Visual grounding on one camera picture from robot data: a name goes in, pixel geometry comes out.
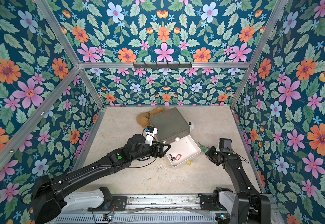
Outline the green tagged key bunch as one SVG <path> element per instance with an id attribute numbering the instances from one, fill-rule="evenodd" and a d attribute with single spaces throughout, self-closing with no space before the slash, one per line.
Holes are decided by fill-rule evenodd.
<path id="1" fill-rule="evenodd" d="M 198 142 L 198 145 L 199 145 L 199 147 L 201 148 L 201 151 L 202 151 L 204 154 L 206 154 L 207 151 L 209 150 L 208 147 L 204 146 L 204 145 L 201 144 L 200 142 Z"/>

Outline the red tagged key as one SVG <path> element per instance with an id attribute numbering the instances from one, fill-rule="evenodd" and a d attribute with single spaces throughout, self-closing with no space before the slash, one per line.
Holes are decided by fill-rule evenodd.
<path id="1" fill-rule="evenodd" d="M 182 157 L 182 154 L 177 154 L 177 155 L 169 154 L 169 156 L 171 161 L 179 161 Z"/>

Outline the white drawer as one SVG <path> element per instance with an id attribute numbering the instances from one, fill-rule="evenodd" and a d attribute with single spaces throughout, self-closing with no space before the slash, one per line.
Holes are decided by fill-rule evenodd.
<path id="1" fill-rule="evenodd" d="M 191 161 L 202 152 L 201 148 L 196 144 L 190 135 L 185 136 L 179 141 L 175 141 L 170 145 L 171 148 L 166 153 L 166 157 L 170 162 L 172 169 L 178 169 L 179 167 L 186 164 L 187 161 Z M 182 154 L 182 157 L 179 161 L 171 161 L 169 154 Z"/>

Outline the grey three-drawer cabinet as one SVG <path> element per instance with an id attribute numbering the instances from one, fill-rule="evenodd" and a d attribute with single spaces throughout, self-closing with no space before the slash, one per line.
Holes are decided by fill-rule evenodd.
<path id="1" fill-rule="evenodd" d="M 171 144 L 176 138 L 183 138 L 190 134 L 190 126 L 177 108 L 165 110 L 149 118 L 152 127 L 158 129 L 157 140 Z"/>

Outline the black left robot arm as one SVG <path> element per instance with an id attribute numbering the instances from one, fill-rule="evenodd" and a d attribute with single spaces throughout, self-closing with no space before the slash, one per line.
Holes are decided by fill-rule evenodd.
<path id="1" fill-rule="evenodd" d="M 162 158 L 171 148 L 170 144 L 154 141 L 149 145 L 145 141 L 143 135 L 135 134 L 128 139 L 125 146 L 111 151 L 90 165 L 54 178 L 48 175 L 39 177 L 31 195 L 35 223 L 45 224 L 59 216 L 68 204 L 64 199 L 79 188 L 130 168 L 134 160 L 145 157 Z"/>

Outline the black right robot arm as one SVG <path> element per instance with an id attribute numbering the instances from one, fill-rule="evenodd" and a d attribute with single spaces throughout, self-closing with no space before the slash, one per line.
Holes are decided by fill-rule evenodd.
<path id="1" fill-rule="evenodd" d="M 207 150 L 206 156 L 229 175 L 234 190 L 215 188 L 213 204 L 226 210 L 227 214 L 217 215 L 219 224 L 270 224 L 271 203 L 268 196 L 259 193 L 243 169 L 242 158 L 233 152 L 232 140 L 219 139 L 218 147 Z"/>

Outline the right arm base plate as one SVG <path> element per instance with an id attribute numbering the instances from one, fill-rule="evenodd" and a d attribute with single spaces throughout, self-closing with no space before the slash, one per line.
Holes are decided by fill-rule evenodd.
<path id="1" fill-rule="evenodd" d="M 235 193 L 228 188 L 215 188 L 212 194 L 198 194 L 200 207 L 205 211 L 232 211 Z"/>

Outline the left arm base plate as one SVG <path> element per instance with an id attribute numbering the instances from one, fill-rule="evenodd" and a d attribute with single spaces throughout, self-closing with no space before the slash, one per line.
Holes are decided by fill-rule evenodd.
<path id="1" fill-rule="evenodd" d="M 127 196 L 112 195 L 107 187 L 100 187 L 98 189 L 101 202 L 98 205 L 89 207 L 88 211 L 124 211 L 127 206 Z"/>

